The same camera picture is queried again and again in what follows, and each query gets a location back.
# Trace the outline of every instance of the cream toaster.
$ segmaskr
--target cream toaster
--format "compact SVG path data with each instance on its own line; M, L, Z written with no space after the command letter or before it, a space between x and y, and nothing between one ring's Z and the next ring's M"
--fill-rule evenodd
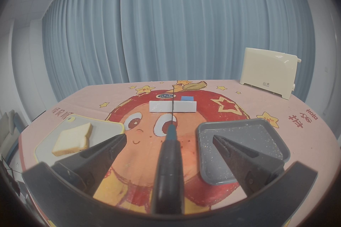
M297 63L301 60L286 53L245 48L240 84L249 84L289 99L295 89Z

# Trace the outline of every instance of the blue block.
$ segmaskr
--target blue block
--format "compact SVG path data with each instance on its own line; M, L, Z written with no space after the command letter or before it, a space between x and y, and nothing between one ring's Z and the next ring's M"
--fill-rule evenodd
M181 97L182 101L194 101L194 97Z

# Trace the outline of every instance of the black cable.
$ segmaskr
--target black cable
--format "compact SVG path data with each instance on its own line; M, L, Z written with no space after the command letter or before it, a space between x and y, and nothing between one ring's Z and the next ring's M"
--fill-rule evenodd
M13 169L11 169L11 168L9 168L9 169L6 169L6 170L11 170L11 171L18 172L18 173L22 174L21 172L19 172L19 171L16 171L16 170L13 170Z
M173 85L173 99L172 99L172 125L173 125L173 115L174 115L174 88L175 88L175 84Z

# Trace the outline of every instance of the bread slice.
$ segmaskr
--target bread slice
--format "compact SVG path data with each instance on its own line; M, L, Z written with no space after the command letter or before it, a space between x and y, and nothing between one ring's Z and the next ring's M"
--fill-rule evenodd
M91 123L63 130L52 149L55 156L76 153L89 147L89 138L92 132Z

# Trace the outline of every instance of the gray baking tray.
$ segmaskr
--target gray baking tray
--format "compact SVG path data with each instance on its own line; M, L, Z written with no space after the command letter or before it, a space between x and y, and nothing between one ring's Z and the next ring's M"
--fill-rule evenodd
M284 162L290 159L288 147L265 119L201 123L197 129L200 174L203 180L211 185L237 181L212 143L215 134Z

